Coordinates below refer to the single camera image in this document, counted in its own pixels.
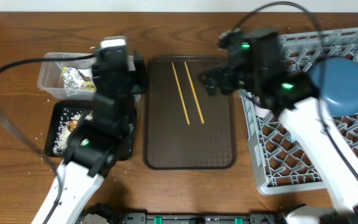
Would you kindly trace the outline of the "wooden chopstick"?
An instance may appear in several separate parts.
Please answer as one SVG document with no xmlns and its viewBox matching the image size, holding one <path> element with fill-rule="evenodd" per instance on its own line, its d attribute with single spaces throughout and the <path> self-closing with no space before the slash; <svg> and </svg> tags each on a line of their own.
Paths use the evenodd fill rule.
<svg viewBox="0 0 358 224">
<path fill-rule="evenodd" d="M 183 98 L 183 93 L 182 93 L 182 90 L 181 90 L 181 86 L 180 86 L 180 82 L 179 82 L 179 79 L 178 79 L 175 64 L 173 62 L 171 64 L 172 64 L 173 74 L 175 76 L 175 81 L 176 81 L 176 84 L 177 84 L 177 89 L 178 89 L 178 92 L 179 92 L 183 112 L 184 112 L 184 115 L 185 115 L 186 123 L 187 123 L 187 125 L 190 125 L 190 119 L 188 117 L 188 112 L 187 112 L 186 104 L 185 104 L 185 101 L 184 101 L 184 98 Z"/>
<path fill-rule="evenodd" d="M 194 100 L 195 100 L 195 104 L 196 104 L 196 107 L 197 107 L 197 110 L 198 110 L 198 114 L 199 114 L 199 117 L 200 117 L 200 121 L 201 121 L 202 124 L 204 124 L 204 117 L 203 117 L 202 110 L 201 110 L 201 107 L 200 107 L 200 104 L 199 104 L 199 101 L 198 101 L 198 96 L 196 94 L 196 90 L 195 90 L 195 87 L 194 87 L 194 84 L 193 84 L 193 80 L 192 80 L 192 77 L 191 77 L 191 74 L 190 74 L 190 70 L 188 68 L 188 65 L 187 65 L 186 61 L 184 62 L 184 64 L 185 64 L 186 73 L 188 75 L 190 88 L 191 88 L 191 91 L 192 91 L 192 94 L 193 94 L 193 97 L 194 97 Z"/>
</svg>

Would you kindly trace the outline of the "foil and yellow snack wrapper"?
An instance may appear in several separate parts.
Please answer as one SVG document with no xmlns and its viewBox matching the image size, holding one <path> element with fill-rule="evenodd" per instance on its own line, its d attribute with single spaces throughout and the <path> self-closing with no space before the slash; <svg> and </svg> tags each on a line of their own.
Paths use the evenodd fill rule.
<svg viewBox="0 0 358 224">
<path fill-rule="evenodd" d="M 61 77 L 64 81 L 64 88 L 79 90 L 96 90 L 93 79 L 85 82 L 78 72 L 79 68 L 63 67 Z"/>
</svg>

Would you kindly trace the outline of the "pile of white rice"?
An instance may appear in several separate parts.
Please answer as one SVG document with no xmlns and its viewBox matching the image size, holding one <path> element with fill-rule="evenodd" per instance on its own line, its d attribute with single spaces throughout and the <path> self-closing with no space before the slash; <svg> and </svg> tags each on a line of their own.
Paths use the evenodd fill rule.
<svg viewBox="0 0 358 224">
<path fill-rule="evenodd" d="M 93 119 L 93 111 L 85 110 L 84 112 L 76 108 L 63 109 L 58 123 L 57 135 L 53 143 L 52 152 L 54 156 L 62 157 L 67 148 L 68 137 L 72 133 L 67 129 L 67 122 L 77 120 L 79 124 L 81 118 L 91 121 Z"/>
</svg>

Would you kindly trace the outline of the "dark blue round plate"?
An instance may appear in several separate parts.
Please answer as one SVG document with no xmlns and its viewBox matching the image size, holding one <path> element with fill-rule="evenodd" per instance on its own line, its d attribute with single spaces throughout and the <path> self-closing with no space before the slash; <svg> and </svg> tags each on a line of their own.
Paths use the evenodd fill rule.
<svg viewBox="0 0 358 224">
<path fill-rule="evenodd" d="M 308 70 L 313 83 L 323 89 L 323 99 L 333 116 L 358 112 L 358 64 L 342 57 L 332 57 Z"/>
</svg>

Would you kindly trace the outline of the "pink plastic cup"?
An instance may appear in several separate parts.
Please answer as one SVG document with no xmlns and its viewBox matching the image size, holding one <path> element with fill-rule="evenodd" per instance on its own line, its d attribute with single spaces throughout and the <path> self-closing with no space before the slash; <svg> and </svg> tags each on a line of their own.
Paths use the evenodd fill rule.
<svg viewBox="0 0 358 224">
<path fill-rule="evenodd" d="M 254 111 L 255 115 L 261 118 L 266 118 L 271 113 L 270 110 L 262 107 L 260 104 L 260 98 L 257 96 L 254 97 Z"/>
</svg>

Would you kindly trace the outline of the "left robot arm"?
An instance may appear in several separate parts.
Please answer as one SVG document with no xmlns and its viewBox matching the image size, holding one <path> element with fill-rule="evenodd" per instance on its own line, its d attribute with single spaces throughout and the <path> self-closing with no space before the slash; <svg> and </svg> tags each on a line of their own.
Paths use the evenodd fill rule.
<svg viewBox="0 0 358 224">
<path fill-rule="evenodd" d="M 135 95 L 148 89 L 141 54 L 125 47 L 99 48 L 92 65 L 93 118 L 81 117 L 69 135 L 57 176 L 34 223 L 75 223 L 117 161 L 130 158 L 137 110 Z"/>
</svg>

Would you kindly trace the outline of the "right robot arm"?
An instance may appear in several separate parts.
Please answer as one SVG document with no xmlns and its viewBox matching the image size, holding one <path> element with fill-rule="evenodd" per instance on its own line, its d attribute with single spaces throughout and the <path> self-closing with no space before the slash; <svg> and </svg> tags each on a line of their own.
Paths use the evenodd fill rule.
<svg viewBox="0 0 358 224">
<path fill-rule="evenodd" d="M 358 82 L 345 87 L 349 72 L 323 56 L 313 67 L 314 75 L 294 71 L 282 54 L 278 32 L 272 28 L 223 33 L 219 48 L 229 60 L 199 75 L 210 95 L 243 89 L 253 103 L 271 112 L 296 139 L 326 185 L 333 210 L 307 206 L 285 215 L 287 223 L 358 223 L 358 158 L 332 119 L 328 95 L 336 93 L 354 106 Z"/>
</svg>

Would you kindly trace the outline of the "grey plastic dishwasher rack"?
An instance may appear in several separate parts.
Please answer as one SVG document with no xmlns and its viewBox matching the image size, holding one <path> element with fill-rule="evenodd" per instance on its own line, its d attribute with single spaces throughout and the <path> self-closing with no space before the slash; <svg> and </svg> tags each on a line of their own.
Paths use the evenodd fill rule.
<svg viewBox="0 0 358 224">
<path fill-rule="evenodd" d="M 322 54 L 358 63 L 358 27 L 326 30 L 325 47 L 319 49 L 316 32 L 280 36 L 290 70 L 308 71 Z M 240 90 L 248 130 L 248 147 L 257 190 L 262 195 L 285 194 L 324 188 L 321 177 L 290 133 L 272 114 L 257 116 L 251 93 Z M 358 112 L 334 119 L 340 133 L 358 157 Z"/>
</svg>

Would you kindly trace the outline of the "clear plastic bin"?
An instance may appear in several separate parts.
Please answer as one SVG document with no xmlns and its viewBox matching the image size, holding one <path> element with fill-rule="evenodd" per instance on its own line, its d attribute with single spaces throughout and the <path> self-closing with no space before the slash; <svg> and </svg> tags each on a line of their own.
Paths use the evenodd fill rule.
<svg viewBox="0 0 358 224">
<path fill-rule="evenodd" d="M 79 90 L 64 88 L 61 77 L 63 67 L 92 69 L 96 56 L 85 53 L 50 52 L 45 54 L 42 62 L 38 87 L 61 100 L 93 100 L 102 97 L 96 90 Z"/>
</svg>

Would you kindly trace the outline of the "dark brown serving tray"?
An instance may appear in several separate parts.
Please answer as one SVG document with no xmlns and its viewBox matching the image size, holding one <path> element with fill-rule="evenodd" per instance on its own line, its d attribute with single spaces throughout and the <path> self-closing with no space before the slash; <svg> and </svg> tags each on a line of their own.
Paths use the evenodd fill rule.
<svg viewBox="0 0 358 224">
<path fill-rule="evenodd" d="M 204 117 L 201 123 L 190 88 L 187 62 Z M 183 112 L 175 64 L 190 125 Z M 148 64 L 145 96 L 144 162 L 153 170 L 227 169 L 237 159 L 233 99 L 209 96 L 198 75 L 222 62 L 219 56 L 160 56 Z"/>
</svg>

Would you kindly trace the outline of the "black plastic tray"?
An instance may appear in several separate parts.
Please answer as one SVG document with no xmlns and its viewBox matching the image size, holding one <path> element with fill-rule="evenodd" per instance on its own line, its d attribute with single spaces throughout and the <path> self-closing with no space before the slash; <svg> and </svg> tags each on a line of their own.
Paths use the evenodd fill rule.
<svg viewBox="0 0 358 224">
<path fill-rule="evenodd" d="M 59 119 L 64 108 L 76 108 L 84 112 L 85 110 L 91 111 L 91 102 L 65 100 L 55 104 L 44 149 L 44 153 L 48 157 L 57 157 L 53 155 L 52 149 L 57 135 Z M 90 166 L 98 161 L 113 164 L 119 160 L 127 160 L 132 155 L 136 118 L 137 111 L 134 110 L 132 112 L 131 131 L 123 139 L 111 139 L 107 134 L 89 126 L 79 127 L 76 131 L 73 131 L 73 136 L 68 137 L 67 148 L 61 158 L 64 159 L 65 164 L 75 162 L 82 166 Z"/>
</svg>

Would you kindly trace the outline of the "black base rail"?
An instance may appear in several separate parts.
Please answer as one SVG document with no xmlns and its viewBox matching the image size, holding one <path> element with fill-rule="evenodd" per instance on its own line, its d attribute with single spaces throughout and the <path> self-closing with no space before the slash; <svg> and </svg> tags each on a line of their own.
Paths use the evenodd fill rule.
<svg viewBox="0 0 358 224">
<path fill-rule="evenodd" d="M 145 210 L 120 212 L 105 203 L 83 210 L 75 224 L 285 224 L 284 214 L 246 215 L 148 213 Z"/>
</svg>

